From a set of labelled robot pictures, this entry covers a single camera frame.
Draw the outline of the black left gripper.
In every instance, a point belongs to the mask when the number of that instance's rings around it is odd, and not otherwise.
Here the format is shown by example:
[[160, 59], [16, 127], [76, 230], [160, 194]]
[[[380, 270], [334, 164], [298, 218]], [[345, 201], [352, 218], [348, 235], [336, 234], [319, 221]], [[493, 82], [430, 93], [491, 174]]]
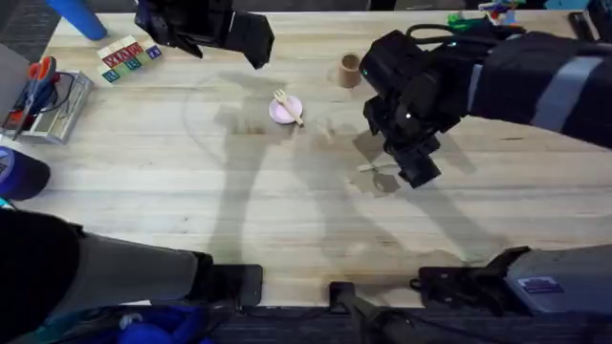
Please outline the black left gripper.
[[134, 22], [159, 45], [202, 58], [200, 46], [222, 48], [225, 42], [226, 50], [261, 69], [274, 42], [270, 23], [265, 15], [234, 12], [232, 6], [232, 0], [140, 0]]

